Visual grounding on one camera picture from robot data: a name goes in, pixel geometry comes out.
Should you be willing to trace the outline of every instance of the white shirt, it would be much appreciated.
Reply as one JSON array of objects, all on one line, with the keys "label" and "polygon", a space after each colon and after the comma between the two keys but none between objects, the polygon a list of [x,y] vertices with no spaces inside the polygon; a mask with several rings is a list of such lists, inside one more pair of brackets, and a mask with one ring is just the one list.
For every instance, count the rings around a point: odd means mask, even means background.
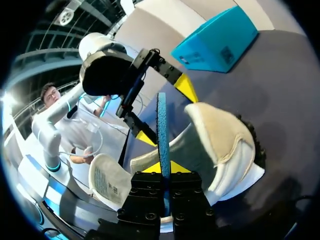
[{"label": "white shirt", "polygon": [[95,104],[87,104],[81,99],[78,104],[78,110],[73,114],[71,119],[64,116],[57,122],[55,127],[61,134],[60,145],[67,153],[71,153],[74,148],[84,150],[88,146],[92,146],[95,152],[101,144],[101,137],[97,131],[98,128],[103,138],[102,148],[98,153],[107,154],[118,161],[129,128],[106,123],[93,114],[96,109],[97,106]]}]

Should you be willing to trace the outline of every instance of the table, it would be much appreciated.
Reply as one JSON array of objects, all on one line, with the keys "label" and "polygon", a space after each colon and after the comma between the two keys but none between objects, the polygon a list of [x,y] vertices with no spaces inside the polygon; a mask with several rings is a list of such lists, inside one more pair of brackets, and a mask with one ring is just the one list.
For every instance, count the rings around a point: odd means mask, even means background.
[{"label": "table", "polygon": [[[197,96],[217,108],[241,114],[253,123],[266,149],[266,172],[244,193],[214,205],[217,223],[241,227],[281,200],[312,195],[320,182],[320,68],[308,39],[286,31],[262,31],[256,42],[228,74],[187,71]],[[167,83],[170,140],[189,120],[184,96]],[[140,119],[156,129],[156,99]],[[154,148],[132,136],[124,158]],[[307,202],[298,207],[304,210]]]}]

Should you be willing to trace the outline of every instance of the ceiling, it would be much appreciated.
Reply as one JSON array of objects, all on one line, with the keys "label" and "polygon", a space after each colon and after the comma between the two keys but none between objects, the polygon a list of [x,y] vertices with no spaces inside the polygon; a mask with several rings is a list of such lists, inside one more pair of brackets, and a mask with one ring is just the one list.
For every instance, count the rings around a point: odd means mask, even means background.
[{"label": "ceiling", "polygon": [[[94,32],[107,34],[126,15],[120,0],[77,0],[83,3],[74,11],[71,22],[65,26],[55,24],[57,17],[72,1],[75,0],[55,0],[48,6],[34,31],[21,41],[11,76],[20,76],[21,73],[30,72],[51,62],[78,60],[78,47],[84,36]],[[80,65],[74,64],[33,74],[27,79],[20,77],[18,83],[7,89],[18,102],[12,109],[12,114],[20,114],[29,103],[36,100],[44,84],[53,82],[59,87],[76,81],[79,69]],[[22,116],[20,120],[17,119],[17,124],[30,125],[25,118]]]}]

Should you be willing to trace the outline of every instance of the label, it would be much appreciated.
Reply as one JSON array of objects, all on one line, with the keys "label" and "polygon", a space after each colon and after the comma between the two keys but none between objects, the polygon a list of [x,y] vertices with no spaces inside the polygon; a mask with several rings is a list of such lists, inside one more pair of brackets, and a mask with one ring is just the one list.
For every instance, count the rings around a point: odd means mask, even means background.
[{"label": "label", "polygon": [[106,175],[98,167],[94,170],[94,185],[98,193],[104,198],[113,203],[121,204],[118,188],[108,182]]}]

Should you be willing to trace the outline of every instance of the barcode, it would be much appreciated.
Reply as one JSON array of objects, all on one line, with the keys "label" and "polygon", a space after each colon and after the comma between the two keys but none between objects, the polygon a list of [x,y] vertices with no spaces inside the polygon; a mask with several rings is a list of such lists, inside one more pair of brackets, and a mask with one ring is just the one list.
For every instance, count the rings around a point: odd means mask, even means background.
[{"label": "barcode", "polygon": [[225,46],[222,51],[220,52],[221,56],[223,57],[226,64],[232,64],[235,60],[235,56],[231,52],[230,48]]}]

